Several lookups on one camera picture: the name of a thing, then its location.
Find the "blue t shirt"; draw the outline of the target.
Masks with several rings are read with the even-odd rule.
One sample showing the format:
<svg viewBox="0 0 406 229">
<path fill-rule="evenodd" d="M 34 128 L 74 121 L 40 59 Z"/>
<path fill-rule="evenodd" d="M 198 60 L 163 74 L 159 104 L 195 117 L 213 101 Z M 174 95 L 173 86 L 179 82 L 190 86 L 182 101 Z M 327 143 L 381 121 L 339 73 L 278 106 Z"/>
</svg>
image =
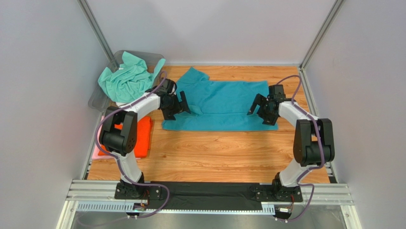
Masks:
<svg viewBox="0 0 406 229">
<path fill-rule="evenodd" d="M 278 125 L 264 125 L 248 111 L 257 94 L 267 95 L 266 81 L 212 81 L 191 67 L 178 81 L 177 91 L 185 93 L 190 113 L 175 115 L 174 121 L 163 121 L 169 131 L 276 131 Z"/>
</svg>

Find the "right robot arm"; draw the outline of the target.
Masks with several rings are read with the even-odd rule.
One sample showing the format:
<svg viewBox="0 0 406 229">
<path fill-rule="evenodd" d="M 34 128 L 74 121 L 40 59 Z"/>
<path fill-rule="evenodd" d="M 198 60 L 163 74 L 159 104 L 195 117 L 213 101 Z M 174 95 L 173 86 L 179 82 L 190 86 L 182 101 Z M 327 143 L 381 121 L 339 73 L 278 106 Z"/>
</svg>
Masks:
<svg viewBox="0 0 406 229">
<path fill-rule="evenodd" d="M 256 113 L 264 125 L 275 125 L 278 118 L 283 118 L 294 127 L 294 158 L 275 180 L 283 187 L 296 187 L 308 173 L 333 161 L 332 121 L 310 114 L 294 98 L 287 98 L 282 85 L 271 85 L 268 89 L 267 96 L 255 96 L 248 114 Z"/>
</svg>

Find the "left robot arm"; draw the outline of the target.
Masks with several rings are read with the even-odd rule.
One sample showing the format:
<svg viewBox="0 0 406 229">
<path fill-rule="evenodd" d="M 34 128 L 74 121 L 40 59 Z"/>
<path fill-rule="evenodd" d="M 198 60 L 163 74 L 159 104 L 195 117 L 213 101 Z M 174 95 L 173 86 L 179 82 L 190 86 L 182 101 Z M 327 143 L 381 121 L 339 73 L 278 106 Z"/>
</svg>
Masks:
<svg viewBox="0 0 406 229">
<path fill-rule="evenodd" d="M 163 79 L 141 97 L 119 107 L 107 108 L 95 134 L 96 146 L 113 157 L 125 184 L 143 186 L 143 173 L 137 165 L 134 148 L 137 143 L 138 122 L 149 113 L 160 110 L 165 121 L 191 110 L 184 91 L 177 91 L 174 81 Z"/>
</svg>

